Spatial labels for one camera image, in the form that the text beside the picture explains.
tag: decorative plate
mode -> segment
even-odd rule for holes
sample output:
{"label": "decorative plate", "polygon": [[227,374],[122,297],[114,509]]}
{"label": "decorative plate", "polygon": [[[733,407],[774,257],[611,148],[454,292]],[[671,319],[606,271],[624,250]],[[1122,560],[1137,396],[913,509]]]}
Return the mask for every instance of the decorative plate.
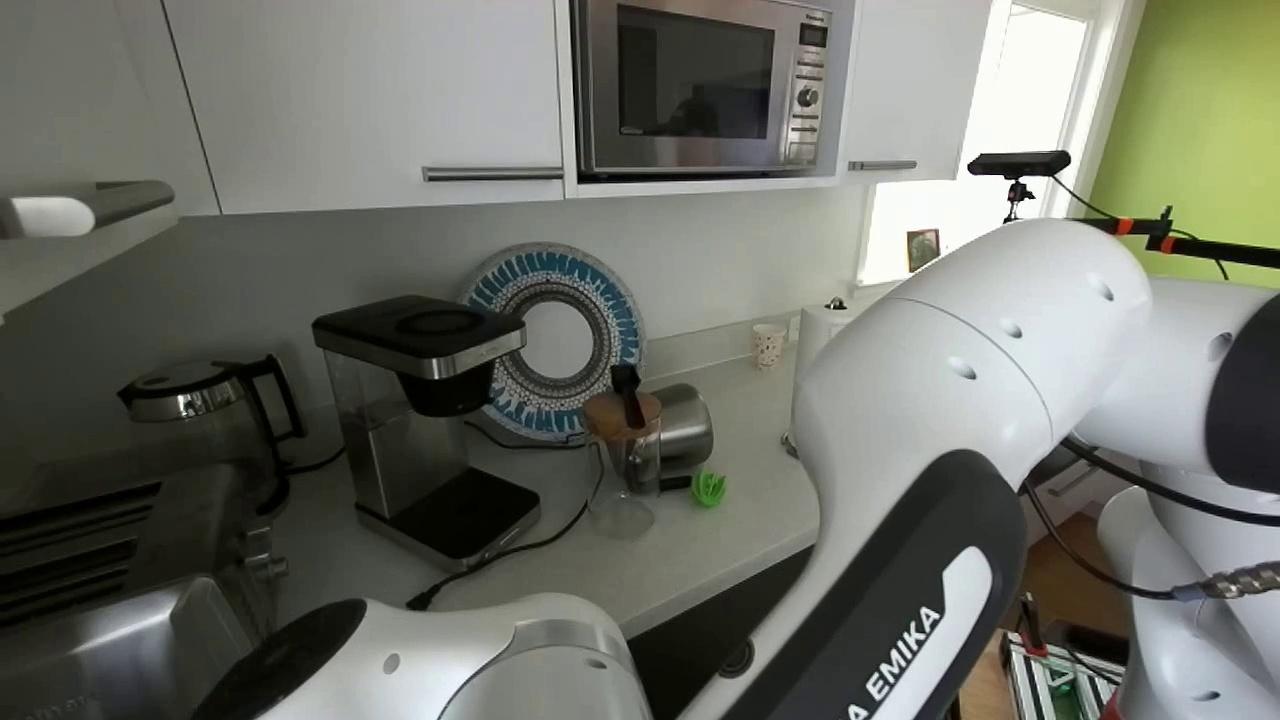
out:
{"label": "decorative plate", "polygon": [[586,434],[586,399],[609,390],[611,364],[642,364],[645,352],[630,286],[568,244],[516,244],[492,257],[461,302],[523,319],[523,347],[496,362],[483,403],[483,416],[523,440]]}

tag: green wall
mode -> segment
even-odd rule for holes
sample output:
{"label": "green wall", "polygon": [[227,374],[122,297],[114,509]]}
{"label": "green wall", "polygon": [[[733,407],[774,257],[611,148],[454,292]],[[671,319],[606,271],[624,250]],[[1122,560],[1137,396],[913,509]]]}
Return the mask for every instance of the green wall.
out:
{"label": "green wall", "polygon": [[[1280,0],[1149,0],[1094,201],[1280,250]],[[1208,259],[1146,257],[1155,277]],[[1240,286],[1280,271],[1229,264]]]}

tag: cable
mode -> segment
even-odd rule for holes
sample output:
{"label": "cable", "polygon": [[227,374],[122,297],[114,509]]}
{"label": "cable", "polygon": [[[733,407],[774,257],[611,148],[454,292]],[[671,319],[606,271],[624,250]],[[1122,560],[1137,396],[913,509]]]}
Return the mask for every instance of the cable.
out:
{"label": "cable", "polygon": [[1031,499],[1031,511],[1039,516],[1039,526],[1048,528],[1048,537],[1058,542],[1058,549],[1063,549],[1070,560],[1081,563],[1094,582],[1114,586],[1114,589],[1122,589],[1122,591],[1130,591],[1130,596],[1146,596],[1146,601],[1193,601],[1187,589],[1141,589],[1141,586],[1126,586],[1122,575],[1097,570],[1088,558],[1081,558],[1081,554],[1058,534],[1058,526],[1054,526],[1045,499],[1039,499],[1039,489],[1027,483],[1025,496]]}
{"label": "cable", "polygon": [[1103,214],[1103,210],[1097,210],[1097,204],[1088,204],[1081,193],[1072,193],[1061,176],[1054,176],[1054,186],[1058,187],[1063,187],[1076,204],[1086,204],[1088,214],[1097,214],[1097,218],[1103,218],[1103,221],[1122,221],[1122,218],[1114,218],[1114,214]]}
{"label": "cable", "polygon": [[606,458],[598,454],[598,483],[591,483],[590,499],[568,516],[568,526],[562,526],[562,528],[557,528],[552,537],[543,537],[543,542],[529,542],[529,544],[516,544],[516,549],[500,549],[500,554],[492,554],[492,558],[480,558],[475,563],[469,563],[469,570],[438,582],[434,589],[418,591],[405,607],[424,614],[424,607],[434,607],[434,601],[438,601],[450,586],[455,586],[455,582],[463,582],[463,575],[475,575],[475,571],[483,571],[483,570],[496,563],[496,560],[509,560],[509,558],[522,558],[522,554],[535,554],[535,549],[557,544],[562,537],[568,537],[568,534],[590,516],[602,483],[606,483]]}
{"label": "cable", "polygon": [[262,516],[277,516],[292,496],[290,474],[277,474],[272,496],[255,505]]}
{"label": "cable", "polygon": [[1225,286],[1232,286],[1229,264],[1225,264],[1220,257],[1216,257],[1211,264],[1216,264],[1216,277],[1220,277]]}
{"label": "cable", "polygon": [[1280,528],[1280,516],[1220,509],[1220,505],[1208,505],[1208,499],[1201,499],[1201,496],[1183,496],[1183,493],[1177,493],[1177,489],[1163,489],[1163,483],[1155,483],[1155,479],[1149,479],[1149,475],[1137,475],[1137,474],[1130,474],[1130,469],[1097,458],[1097,454],[1094,454],[1088,444],[1081,444],[1076,435],[1070,435],[1063,447],[1076,454],[1076,458],[1081,458],[1086,466],[1094,466],[1094,469],[1103,469],[1103,474],[1114,474],[1114,475],[1122,475],[1122,479],[1130,479],[1130,483],[1137,483],[1137,489],[1146,489],[1146,493],[1154,493],[1154,496],[1163,496],[1163,499],[1174,499],[1174,505],[1196,509],[1196,511],[1203,511],[1203,516],[1220,516],[1220,521],[1237,521],[1237,526]]}
{"label": "cable", "polygon": [[307,475],[307,474],[326,474],[330,466],[337,466],[341,458],[349,458],[349,447],[337,447],[314,466],[286,466],[286,475]]}

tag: microwave door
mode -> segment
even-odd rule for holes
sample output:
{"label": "microwave door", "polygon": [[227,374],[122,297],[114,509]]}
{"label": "microwave door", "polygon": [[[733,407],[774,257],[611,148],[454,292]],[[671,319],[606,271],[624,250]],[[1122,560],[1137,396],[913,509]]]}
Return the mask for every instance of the microwave door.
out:
{"label": "microwave door", "polygon": [[590,0],[586,173],[718,176],[776,167],[789,67],[782,3]]}

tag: black base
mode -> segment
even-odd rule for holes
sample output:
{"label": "black base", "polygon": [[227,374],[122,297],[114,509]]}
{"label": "black base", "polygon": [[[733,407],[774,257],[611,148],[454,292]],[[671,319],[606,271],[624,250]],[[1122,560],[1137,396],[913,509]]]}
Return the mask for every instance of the black base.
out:
{"label": "black base", "polygon": [[531,528],[542,496],[480,469],[463,469],[395,516],[377,516],[367,509],[362,509],[362,516],[455,571]]}

